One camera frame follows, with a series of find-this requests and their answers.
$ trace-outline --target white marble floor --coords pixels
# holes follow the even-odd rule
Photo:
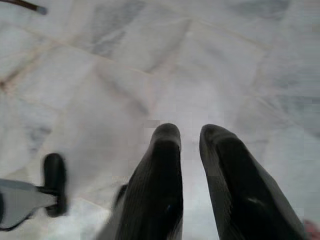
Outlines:
[[[204,124],[234,131],[303,219],[320,223],[316,0],[0,2],[0,178],[42,183],[67,160],[68,216],[42,211],[6,240],[90,240],[153,130],[182,140],[184,240],[218,239],[199,155]]]

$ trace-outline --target marble floor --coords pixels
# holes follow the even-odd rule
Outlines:
[[[184,240],[218,239],[199,155],[204,124],[235,132],[301,219],[320,223],[317,0],[0,2],[0,178],[42,184],[62,153],[70,211],[6,240],[91,240],[153,130],[181,132]]]

